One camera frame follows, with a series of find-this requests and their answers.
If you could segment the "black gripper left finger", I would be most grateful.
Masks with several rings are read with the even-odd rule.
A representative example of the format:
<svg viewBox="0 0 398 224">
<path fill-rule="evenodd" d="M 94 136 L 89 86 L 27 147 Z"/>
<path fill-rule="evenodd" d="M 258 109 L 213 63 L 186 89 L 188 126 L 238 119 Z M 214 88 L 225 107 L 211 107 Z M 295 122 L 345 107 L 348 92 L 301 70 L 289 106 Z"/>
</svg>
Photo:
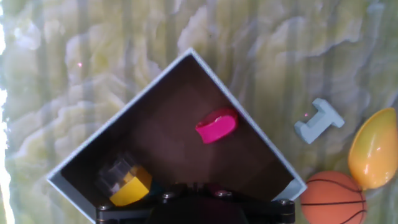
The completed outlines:
<svg viewBox="0 0 398 224">
<path fill-rule="evenodd" d="M 114 196 L 116 202 L 109 200 L 97 206 L 97 212 L 126 212 L 133 210 L 149 210 L 162 203 L 173 202 L 187 196 L 187 184 L 173 184 L 165 190 L 156 191 L 154 194 L 144 186 L 124 186 Z"/>
</svg>

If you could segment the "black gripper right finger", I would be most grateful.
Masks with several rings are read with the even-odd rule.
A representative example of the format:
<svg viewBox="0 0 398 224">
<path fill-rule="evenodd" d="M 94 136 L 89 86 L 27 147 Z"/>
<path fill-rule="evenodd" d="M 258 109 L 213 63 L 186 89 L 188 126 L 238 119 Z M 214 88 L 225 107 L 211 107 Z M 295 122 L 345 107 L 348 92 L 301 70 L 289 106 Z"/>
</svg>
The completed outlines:
<svg viewBox="0 0 398 224">
<path fill-rule="evenodd" d="M 294 208 L 295 202 L 286 198 L 262 201 L 216 183 L 195 183 L 195 207 L 213 208 L 233 204 L 241 208 Z"/>
</svg>

